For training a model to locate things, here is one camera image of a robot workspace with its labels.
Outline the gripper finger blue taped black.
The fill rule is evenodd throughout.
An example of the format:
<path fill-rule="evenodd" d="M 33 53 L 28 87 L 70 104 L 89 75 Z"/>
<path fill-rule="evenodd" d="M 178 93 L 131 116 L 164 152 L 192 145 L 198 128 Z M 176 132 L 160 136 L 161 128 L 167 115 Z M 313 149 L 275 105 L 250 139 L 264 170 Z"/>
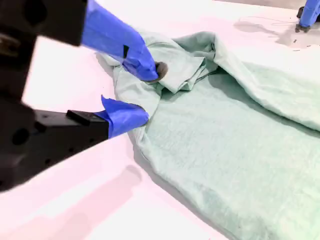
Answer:
<path fill-rule="evenodd" d="M 46 169 L 108 139 L 146 125 L 143 107 L 101 98 L 99 112 L 35 110 L 0 101 L 0 190 L 8 191 Z"/>
<path fill-rule="evenodd" d="M 157 82 L 168 72 L 136 30 L 94 0 L 26 0 L 22 12 L 36 35 L 105 53 L 141 81 Z"/>
<path fill-rule="evenodd" d="M 312 26 L 316 23 L 318 16 L 320 15 L 320 0 L 310 0 L 310 22 L 309 25 Z"/>
<path fill-rule="evenodd" d="M 299 33 L 300 31 L 308 32 L 311 25 L 315 23 L 315 1 L 307 0 L 305 6 L 303 7 L 302 14 L 299 18 L 298 24 L 295 26 L 295 32 Z"/>

